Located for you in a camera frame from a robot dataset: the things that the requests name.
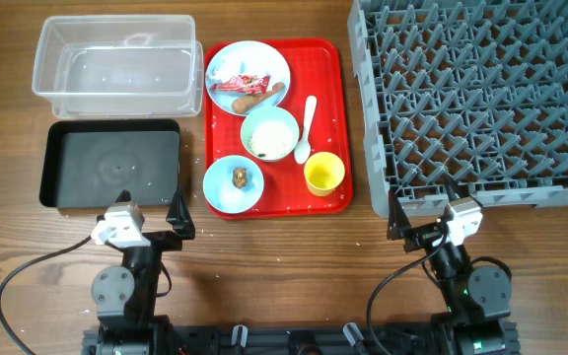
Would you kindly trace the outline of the white rice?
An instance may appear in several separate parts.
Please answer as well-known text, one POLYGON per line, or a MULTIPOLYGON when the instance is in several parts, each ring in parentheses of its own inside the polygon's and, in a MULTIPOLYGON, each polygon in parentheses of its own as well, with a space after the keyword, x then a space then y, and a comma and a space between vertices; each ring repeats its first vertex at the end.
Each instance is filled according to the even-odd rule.
POLYGON ((248 149, 262 160, 284 158, 293 149, 293 133, 280 121, 266 121, 255 128, 248 139, 248 149))

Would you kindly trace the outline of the yellow cup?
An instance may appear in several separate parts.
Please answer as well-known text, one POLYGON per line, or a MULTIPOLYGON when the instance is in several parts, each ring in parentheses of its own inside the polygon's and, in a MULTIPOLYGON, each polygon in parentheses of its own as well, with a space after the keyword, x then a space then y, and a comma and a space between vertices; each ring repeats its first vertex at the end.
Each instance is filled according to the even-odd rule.
POLYGON ((310 193, 324 197, 335 191, 343 182, 345 165, 333 153, 318 152, 305 162, 304 177, 310 193))

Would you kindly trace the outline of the orange carrot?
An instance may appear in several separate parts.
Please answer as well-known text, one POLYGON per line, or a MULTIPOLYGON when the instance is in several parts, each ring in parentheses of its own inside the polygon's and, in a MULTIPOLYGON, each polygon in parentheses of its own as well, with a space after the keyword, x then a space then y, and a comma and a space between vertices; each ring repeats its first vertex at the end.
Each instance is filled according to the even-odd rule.
POLYGON ((274 96, 275 94, 279 93, 285 88, 285 84, 283 82, 276 83, 270 91, 265 93, 258 93, 258 94, 249 94, 243 97, 240 97, 233 101, 232 103, 232 111, 235 114, 244 114, 251 108, 257 106, 258 104, 262 103, 264 100, 274 96))

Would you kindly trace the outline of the brown food scrap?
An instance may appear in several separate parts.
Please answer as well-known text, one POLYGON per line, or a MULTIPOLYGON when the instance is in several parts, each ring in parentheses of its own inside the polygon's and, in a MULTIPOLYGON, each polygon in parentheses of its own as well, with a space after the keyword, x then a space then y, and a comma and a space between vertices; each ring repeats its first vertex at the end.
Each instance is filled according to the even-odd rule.
POLYGON ((249 183, 248 170, 237 167, 233 169, 232 184, 235 188, 242 189, 249 183))

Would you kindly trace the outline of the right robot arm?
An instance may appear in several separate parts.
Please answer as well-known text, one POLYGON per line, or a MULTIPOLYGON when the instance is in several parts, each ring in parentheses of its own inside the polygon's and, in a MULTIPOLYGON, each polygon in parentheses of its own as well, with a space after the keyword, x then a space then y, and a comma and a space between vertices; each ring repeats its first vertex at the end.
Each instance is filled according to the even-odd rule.
POLYGON ((447 310, 431 316, 431 339, 441 354, 518 354, 517 326, 511 314, 512 272, 491 256, 472 258, 464 241, 477 233, 482 204, 445 177, 449 202, 436 221, 413 227, 395 191, 389 192, 388 238, 403 240, 404 250, 424 250, 424 263, 442 293, 447 310))

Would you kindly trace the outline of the white tissue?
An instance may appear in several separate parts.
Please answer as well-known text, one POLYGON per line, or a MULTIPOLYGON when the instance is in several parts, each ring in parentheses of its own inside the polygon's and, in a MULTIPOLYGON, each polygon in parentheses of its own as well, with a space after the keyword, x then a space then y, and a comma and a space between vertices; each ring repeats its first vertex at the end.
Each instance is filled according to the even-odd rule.
POLYGON ((238 54, 225 54, 214 65, 208 78, 214 83, 225 83, 245 72, 246 65, 238 54))

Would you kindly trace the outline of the small light blue bowl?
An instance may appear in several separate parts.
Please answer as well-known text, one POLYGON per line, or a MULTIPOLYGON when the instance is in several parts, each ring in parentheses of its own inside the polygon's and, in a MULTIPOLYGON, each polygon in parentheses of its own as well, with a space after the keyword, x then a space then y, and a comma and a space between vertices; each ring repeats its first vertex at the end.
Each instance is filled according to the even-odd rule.
POLYGON ((239 214, 250 210, 264 191, 264 177, 251 159, 231 155, 216 160, 203 178, 203 194, 207 202, 219 212, 239 214), (247 172, 247 184, 237 188, 233 184, 234 169, 247 172))

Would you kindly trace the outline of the red snack wrapper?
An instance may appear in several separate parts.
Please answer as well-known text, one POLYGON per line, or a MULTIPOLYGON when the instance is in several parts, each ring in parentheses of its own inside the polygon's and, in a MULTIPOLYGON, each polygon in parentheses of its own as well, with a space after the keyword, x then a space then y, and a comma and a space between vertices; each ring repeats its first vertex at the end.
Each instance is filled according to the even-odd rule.
POLYGON ((240 93, 240 94, 264 94, 267 91, 270 77, 254 75, 235 75, 223 83, 216 83, 210 87, 211 91, 240 93))

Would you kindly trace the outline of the green bowl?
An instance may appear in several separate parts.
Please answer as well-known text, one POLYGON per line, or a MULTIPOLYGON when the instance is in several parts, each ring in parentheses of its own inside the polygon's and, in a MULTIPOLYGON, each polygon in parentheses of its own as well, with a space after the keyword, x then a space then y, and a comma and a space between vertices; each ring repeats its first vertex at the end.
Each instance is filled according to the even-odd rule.
MULTIPOLYGON (((293 138, 293 149, 295 148, 296 144, 298 143, 298 140, 300 139, 300 127, 299 127, 299 124, 298 124, 297 120, 295 119, 295 117, 290 112, 285 110, 284 108, 281 108, 281 107, 278 107, 278 106, 266 106, 266 107, 258 108, 255 111, 253 111, 252 113, 250 113, 244 119, 242 127, 241 127, 241 141, 242 141, 245 149, 252 156, 257 158, 257 156, 255 156, 249 150, 249 136, 253 133, 253 131, 255 130, 255 128, 257 126, 261 125, 261 123, 266 122, 266 121, 283 122, 293 133, 293 136, 294 136, 294 138, 293 138)), ((279 160, 275 160, 275 161, 268 161, 268 160, 262 160, 262 159, 260 159, 260 160, 265 161, 265 162, 277 162, 277 161, 280 161, 282 159, 283 158, 281 158, 279 160)))

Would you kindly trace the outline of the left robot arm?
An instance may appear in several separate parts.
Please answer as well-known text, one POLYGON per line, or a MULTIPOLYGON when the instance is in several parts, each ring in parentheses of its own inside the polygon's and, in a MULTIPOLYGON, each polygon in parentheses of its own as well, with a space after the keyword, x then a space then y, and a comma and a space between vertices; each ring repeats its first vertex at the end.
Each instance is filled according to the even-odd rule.
POLYGON ((180 251, 182 242, 195 238, 195 228, 183 189, 174 193, 166 217, 169 231, 142 231, 145 218, 130 192, 122 191, 97 218, 91 238, 122 253, 120 265, 103 269, 92 283, 91 294, 100 322, 96 333, 86 333, 84 355, 177 355, 188 352, 167 316, 155 314, 159 277, 168 272, 162 263, 165 251, 180 251))

